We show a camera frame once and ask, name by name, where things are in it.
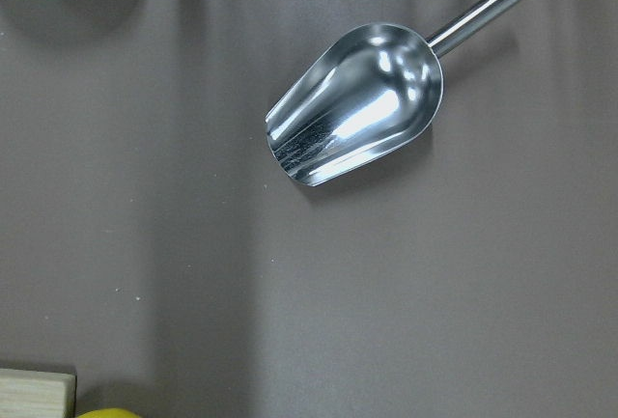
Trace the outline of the metal scoop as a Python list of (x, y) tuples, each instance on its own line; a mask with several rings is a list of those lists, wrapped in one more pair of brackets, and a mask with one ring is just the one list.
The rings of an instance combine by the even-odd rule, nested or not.
[(418, 138), (440, 107), (440, 59), (521, 0), (480, 0), (429, 38), (376, 22), (330, 46), (266, 115), (293, 181), (318, 186)]

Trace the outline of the wooden cutting board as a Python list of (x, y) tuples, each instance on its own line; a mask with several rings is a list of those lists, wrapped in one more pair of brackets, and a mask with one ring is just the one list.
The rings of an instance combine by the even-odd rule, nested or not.
[(1, 416), (73, 417), (75, 392), (74, 375), (2, 368)]

